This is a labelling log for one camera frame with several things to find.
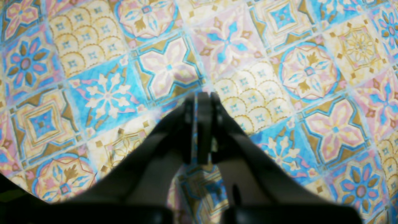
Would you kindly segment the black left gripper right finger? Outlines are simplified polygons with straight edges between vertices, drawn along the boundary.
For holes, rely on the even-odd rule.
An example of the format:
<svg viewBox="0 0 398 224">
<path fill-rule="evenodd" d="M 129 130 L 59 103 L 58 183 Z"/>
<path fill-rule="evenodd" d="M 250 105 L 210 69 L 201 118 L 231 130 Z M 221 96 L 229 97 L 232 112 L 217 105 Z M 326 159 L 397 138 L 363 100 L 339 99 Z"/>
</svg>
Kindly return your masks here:
<svg viewBox="0 0 398 224">
<path fill-rule="evenodd" d="M 197 162 L 218 167 L 229 201 L 222 224 L 361 224 L 289 177 L 228 115 L 219 96 L 197 95 Z"/>
</svg>

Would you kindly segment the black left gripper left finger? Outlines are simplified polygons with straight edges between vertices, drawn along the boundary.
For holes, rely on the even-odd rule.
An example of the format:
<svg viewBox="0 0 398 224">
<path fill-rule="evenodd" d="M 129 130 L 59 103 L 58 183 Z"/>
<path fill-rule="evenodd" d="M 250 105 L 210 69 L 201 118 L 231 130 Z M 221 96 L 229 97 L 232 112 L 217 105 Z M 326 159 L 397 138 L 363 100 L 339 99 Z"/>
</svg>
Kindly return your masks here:
<svg viewBox="0 0 398 224">
<path fill-rule="evenodd" d="M 108 175 L 84 193 L 37 209 L 33 224 L 173 224 L 166 206 L 177 171 L 190 163 L 195 95 L 166 115 Z"/>
</svg>

